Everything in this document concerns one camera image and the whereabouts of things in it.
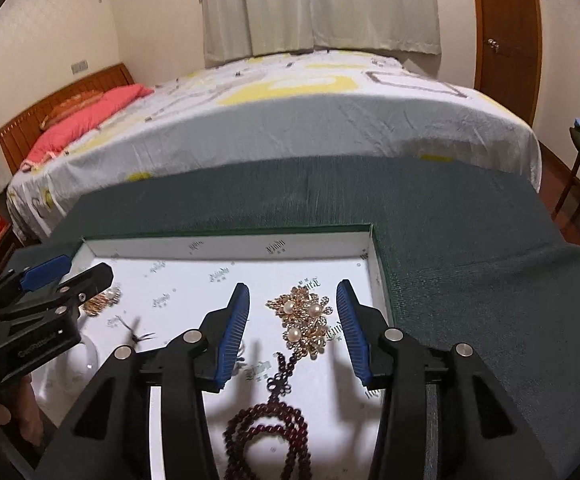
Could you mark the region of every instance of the green felt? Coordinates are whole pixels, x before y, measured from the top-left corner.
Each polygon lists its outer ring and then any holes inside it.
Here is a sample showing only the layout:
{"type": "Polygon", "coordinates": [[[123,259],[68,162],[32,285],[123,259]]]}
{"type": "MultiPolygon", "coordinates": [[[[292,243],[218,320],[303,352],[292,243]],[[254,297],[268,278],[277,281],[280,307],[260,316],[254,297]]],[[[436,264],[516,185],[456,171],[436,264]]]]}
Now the green felt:
{"type": "Polygon", "coordinates": [[[87,195],[47,247],[368,223],[398,326],[438,348],[472,344],[565,478],[580,461],[580,247],[521,176],[412,158],[235,164],[87,195]]]}

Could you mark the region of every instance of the electrical outlet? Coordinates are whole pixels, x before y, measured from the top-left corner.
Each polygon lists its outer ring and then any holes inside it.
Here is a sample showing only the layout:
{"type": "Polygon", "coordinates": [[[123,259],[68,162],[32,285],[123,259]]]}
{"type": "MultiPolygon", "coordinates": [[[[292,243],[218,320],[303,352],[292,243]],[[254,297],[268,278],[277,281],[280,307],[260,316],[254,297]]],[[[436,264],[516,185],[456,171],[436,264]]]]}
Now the electrical outlet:
{"type": "Polygon", "coordinates": [[[78,74],[79,72],[83,72],[84,70],[88,69],[88,62],[84,59],[78,63],[72,65],[72,74],[78,74]]]}

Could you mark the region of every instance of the white wall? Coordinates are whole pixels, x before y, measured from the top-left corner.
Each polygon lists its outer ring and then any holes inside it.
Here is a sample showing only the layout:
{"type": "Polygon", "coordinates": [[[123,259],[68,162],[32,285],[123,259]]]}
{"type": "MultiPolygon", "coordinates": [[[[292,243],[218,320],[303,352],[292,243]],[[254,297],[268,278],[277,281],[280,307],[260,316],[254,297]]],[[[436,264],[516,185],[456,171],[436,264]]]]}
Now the white wall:
{"type": "Polygon", "coordinates": [[[110,0],[6,0],[0,9],[0,127],[35,102],[119,63],[110,0]],[[72,75],[73,63],[89,70],[72,75]]]}
{"type": "Polygon", "coordinates": [[[474,0],[437,0],[441,56],[397,53],[403,65],[441,81],[474,87],[476,70],[476,7],[474,0]]]}
{"type": "Polygon", "coordinates": [[[205,66],[199,0],[111,0],[121,59],[155,85],[205,66]]]}
{"type": "Polygon", "coordinates": [[[580,0],[540,0],[543,66],[534,132],[570,168],[569,128],[580,117],[580,0]]]}

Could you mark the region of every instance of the wooden floor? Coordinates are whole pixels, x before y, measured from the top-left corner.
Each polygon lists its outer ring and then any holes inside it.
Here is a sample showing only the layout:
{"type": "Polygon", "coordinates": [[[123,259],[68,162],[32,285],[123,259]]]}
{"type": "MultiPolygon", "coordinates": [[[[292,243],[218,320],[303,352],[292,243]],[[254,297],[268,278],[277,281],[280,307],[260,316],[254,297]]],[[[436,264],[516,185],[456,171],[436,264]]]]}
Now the wooden floor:
{"type": "MultiPolygon", "coordinates": [[[[554,160],[553,154],[545,153],[545,150],[543,150],[543,154],[543,175],[538,195],[551,214],[566,186],[567,174],[564,172],[562,163],[558,164],[554,160]]],[[[577,215],[574,222],[570,219],[579,206],[579,203],[580,187],[574,186],[563,208],[555,219],[563,237],[568,242],[577,245],[580,245],[580,214],[577,215]]]]}

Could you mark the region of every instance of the human hand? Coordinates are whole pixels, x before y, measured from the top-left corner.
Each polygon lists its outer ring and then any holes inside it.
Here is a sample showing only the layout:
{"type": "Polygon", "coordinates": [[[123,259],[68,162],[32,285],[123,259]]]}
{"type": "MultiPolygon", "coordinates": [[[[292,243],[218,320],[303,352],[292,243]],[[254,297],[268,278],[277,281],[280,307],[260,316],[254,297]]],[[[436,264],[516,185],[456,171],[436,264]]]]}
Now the human hand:
{"type": "Polygon", "coordinates": [[[8,407],[0,404],[0,426],[8,424],[13,416],[19,423],[23,439],[33,446],[39,446],[44,436],[44,427],[29,375],[14,386],[12,402],[8,407]]]}

